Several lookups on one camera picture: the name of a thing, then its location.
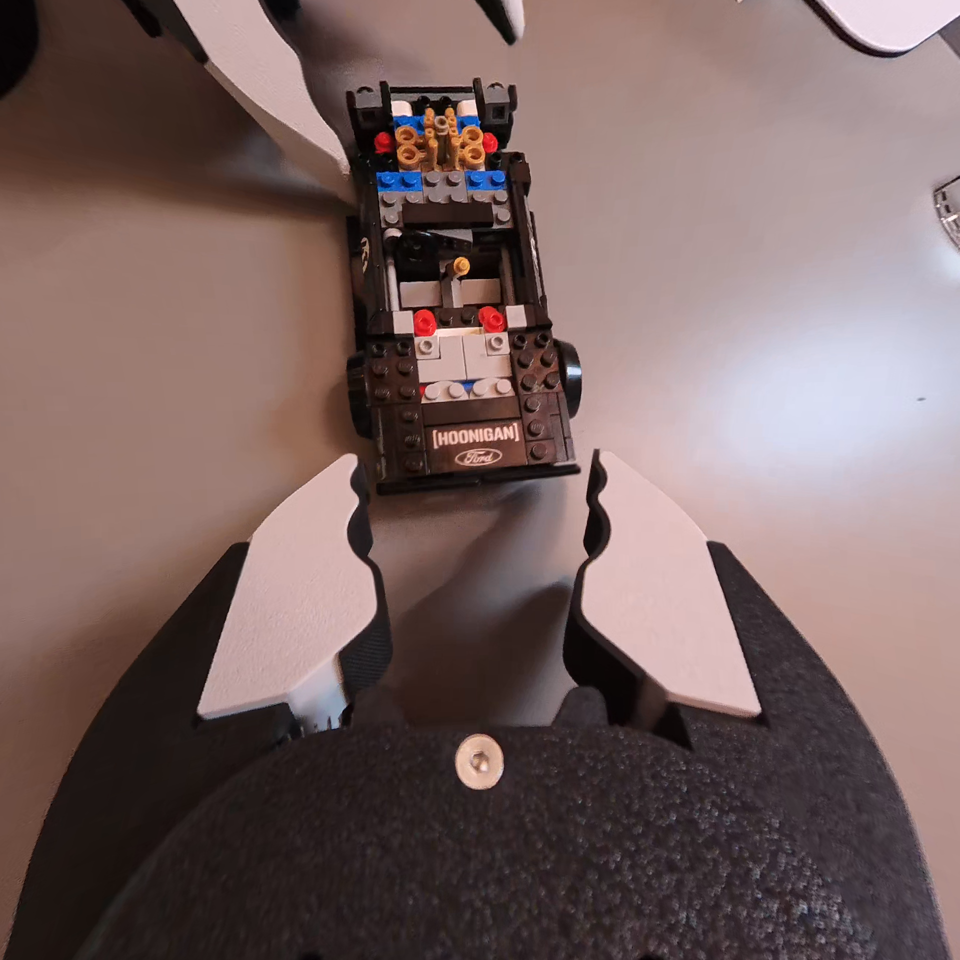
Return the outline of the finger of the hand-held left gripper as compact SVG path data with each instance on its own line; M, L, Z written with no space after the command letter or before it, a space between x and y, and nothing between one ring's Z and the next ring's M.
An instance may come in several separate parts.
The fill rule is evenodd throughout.
M525 31L522 0L477 0L476 4L504 42L513 45L522 39Z
M284 156L313 178L349 178L350 162L318 112L301 61L258 1L177 1L206 70Z

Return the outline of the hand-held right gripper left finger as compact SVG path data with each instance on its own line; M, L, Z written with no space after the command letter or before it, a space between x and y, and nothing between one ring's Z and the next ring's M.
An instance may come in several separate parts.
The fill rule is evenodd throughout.
M254 531L198 715L285 704L306 734L340 727L393 646L363 465L345 454Z

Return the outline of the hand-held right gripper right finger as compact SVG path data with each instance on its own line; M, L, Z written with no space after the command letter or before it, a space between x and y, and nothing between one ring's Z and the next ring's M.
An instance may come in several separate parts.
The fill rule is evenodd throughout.
M651 731L673 707L756 721L755 690L706 536L609 451L593 453L563 640L579 687L610 724Z

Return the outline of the partly built lego car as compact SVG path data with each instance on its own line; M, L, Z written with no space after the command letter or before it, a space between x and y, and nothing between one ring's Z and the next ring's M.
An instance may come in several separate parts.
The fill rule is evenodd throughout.
M548 312L513 85L345 95L349 409L380 495L579 474L582 366Z

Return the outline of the transparent lego windshield piece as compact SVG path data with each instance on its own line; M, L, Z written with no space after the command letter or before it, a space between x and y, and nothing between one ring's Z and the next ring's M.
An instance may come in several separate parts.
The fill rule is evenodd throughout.
M960 176L957 175L951 180L937 186L933 190L932 200L934 210L941 223L946 236L950 239L953 246L959 251L960 247Z

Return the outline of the book stand with white base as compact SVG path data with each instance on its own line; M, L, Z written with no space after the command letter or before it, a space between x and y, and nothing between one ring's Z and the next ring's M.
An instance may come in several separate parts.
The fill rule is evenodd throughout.
M899 57L959 17L958 1L808 1L834 33L861 53Z

